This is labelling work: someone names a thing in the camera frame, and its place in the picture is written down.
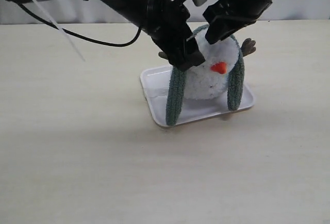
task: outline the table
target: table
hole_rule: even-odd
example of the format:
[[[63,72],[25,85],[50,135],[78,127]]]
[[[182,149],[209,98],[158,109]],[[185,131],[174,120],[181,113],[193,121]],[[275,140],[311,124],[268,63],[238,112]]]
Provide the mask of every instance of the table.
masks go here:
[[[64,25],[109,42],[131,24]],[[143,34],[119,49],[0,26],[1,224],[330,223],[330,21],[260,21],[256,105],[162,129],[139,82],[166,65]]]

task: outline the plush toy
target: plush toy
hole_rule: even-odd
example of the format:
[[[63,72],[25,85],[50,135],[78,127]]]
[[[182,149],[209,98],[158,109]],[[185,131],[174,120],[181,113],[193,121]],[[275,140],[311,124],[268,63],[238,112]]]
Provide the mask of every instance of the plush toy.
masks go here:
[[[255,41],[248,38],[242,47],[235,36],[209,44],[205,39],[207,25],[193,32],[205,62],[181,72],[173,67],[166,106],[166,123],[174,126],[181,113],[184,99],[210,100],[227,92],[230,111],[239,108],[244,83],[243,57],[256,51]]]

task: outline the black cable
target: black cable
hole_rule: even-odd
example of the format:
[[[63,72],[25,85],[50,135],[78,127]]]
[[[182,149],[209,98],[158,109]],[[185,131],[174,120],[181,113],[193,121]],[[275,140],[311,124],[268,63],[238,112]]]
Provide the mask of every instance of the black cable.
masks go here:
[[[23,5],[26,2],[26,0],[7,0],[7,1],[16,3],[23,11],[25,11],[28,15],[30,15],[34,19],[38,20],[39,22],[41,22],[41,23],[43,23],[43,24],[45,24],[45,25],[47,25],[47,26],[49,26],[51,28],[58,29],[56,27],[56,25],[54,25],[53,23],[46,21],[45,19],[39,17],[38,15],[36,15],[32,11],[30,11],[28,8],[26,8]],[[63,30],[64,30],[65,33],[67,33],[70,36],[73,36],[73,37],[76,37],[76,38],[79,38],[79,39],[83,39],[83,40],[88,41],[88,42],[100,44],[100,45],[111,46],[111,47],[126,47],[126,46],[130,46],[130,45],[132,45],[133,43],[135,43],[138,40],[138,38],[141,35],[141,32],[142,32],[142,29],[143,29],[144,25],[147,23],[147,14],[148,14],[147,13],[147,8],[148,8],[148,4],[149,4],[148,1],[149,0],[147,0],[147,2],[145,4],[145,17],[143,19],[143,22],[140,24],[140,26],[138,28],[138,31],[137,31],[136,35],[134,36],[134,38],[131,41],[127,42],[127,43],[117,44],[117,43],[109,43],[109,42],[98,41],[98,40],[94,40],[94,39],[91,39],[91,38],[82,36],[80,34],[74,33],[74,32],[72,32],[70,30],[67,30],[67,29],[63,29]]]

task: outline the white plastic tray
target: white plastic tray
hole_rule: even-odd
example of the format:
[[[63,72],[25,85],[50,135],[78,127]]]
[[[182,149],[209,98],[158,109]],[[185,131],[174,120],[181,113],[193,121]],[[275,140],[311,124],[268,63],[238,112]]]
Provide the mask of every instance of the white plastic tray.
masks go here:
[[[148,102],[154,121],[161,127],[166,125],[166,103],[171,78],[172,66],[150,68],[141,73],[140,79],[144,96]],[[244,84],[242,111],[253,107],[255,96],[247,84]],[[227,108],[227,94],[213,100],[184,100],[177,125],[233,113]]]

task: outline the white plush body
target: white plush body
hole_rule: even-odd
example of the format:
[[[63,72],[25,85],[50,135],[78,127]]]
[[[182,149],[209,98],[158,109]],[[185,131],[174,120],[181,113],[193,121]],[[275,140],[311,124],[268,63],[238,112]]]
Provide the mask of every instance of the white plush body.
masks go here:
[[[209,44],[205,39],[206,31],[206,29],[200,31],[195,37],[206,61],[187,71],[184,93],[186,99],[214,99],[225,93],[228,90],[229,72],[238,60],[239,48],[232,38]],[[211,70],[211,67],[219,62],[227,64],[225,74]]]

